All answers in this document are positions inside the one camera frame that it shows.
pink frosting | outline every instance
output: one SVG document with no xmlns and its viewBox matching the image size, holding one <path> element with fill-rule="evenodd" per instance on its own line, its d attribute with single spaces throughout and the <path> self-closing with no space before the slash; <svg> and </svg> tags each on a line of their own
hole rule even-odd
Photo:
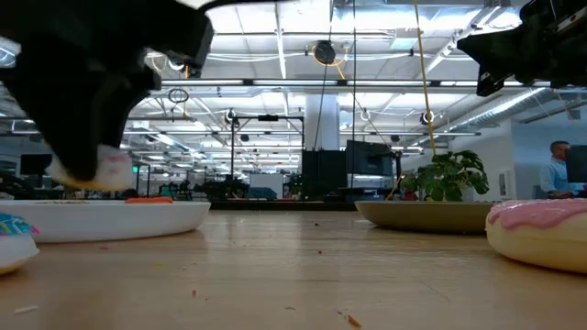
<svg viewBox="0 0 587 330">
<path fill-rule="evenodd" d="M 492 207 L 487 221 L 493 225 L 500 218 L 505 229 L 522 225 L 551 228 L 581 213 L 587 213 L 587 199 L 508 201 Z"/>
</svg>

table surface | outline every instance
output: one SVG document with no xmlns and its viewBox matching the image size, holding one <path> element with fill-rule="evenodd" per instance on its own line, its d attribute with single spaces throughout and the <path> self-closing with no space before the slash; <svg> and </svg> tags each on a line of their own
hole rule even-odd
<svg viewBox="0 0 587 330">
<path fill-rule="evenodd" d="M 352 329 L 346 314 L 363 329 L 587 326 L 586 277 L 351 212 L 211 212 L 178 236 L 40 250 L 0 277 L 2 329 Z"/>
</svg>

pink frosted donut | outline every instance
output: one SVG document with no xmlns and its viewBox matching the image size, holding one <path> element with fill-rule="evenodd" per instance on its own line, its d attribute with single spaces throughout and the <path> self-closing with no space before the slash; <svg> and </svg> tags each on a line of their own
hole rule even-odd
<svg viewBox="0 0 587 330">
<path fill-rule="evenodd" d="M 587 200 L 509 201 L 494 206 L 489 244 L 511 259 L 587 273 Z"/>
</svg>

plate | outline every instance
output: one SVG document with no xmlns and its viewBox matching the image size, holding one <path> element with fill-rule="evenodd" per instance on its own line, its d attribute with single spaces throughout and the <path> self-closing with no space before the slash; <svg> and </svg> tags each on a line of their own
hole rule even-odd
<svg viewBox="0 0 587 330">
<path fill-rule="evenodd" d="M 155 237 L 195 230 L 210 203 L 125 204 L 123 201 L 0 201 L 0 211 L 35 226 L 38 243 Z"/>
</svg>

food crumb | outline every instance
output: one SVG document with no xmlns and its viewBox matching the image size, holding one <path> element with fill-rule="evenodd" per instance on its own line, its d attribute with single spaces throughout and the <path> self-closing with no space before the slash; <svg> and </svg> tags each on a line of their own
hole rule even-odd
<svg viewBox="0 0 587 330">
<path fill-rule="evenodd" d="M 38 310 L 38 308 L 39 307 L 37 305 L 30 305 L 30 306 L 27 306 L 27 307 L 16 308 L 15 309 L 15 315 L 32 312 L 32 311 Z"/>
</svg>

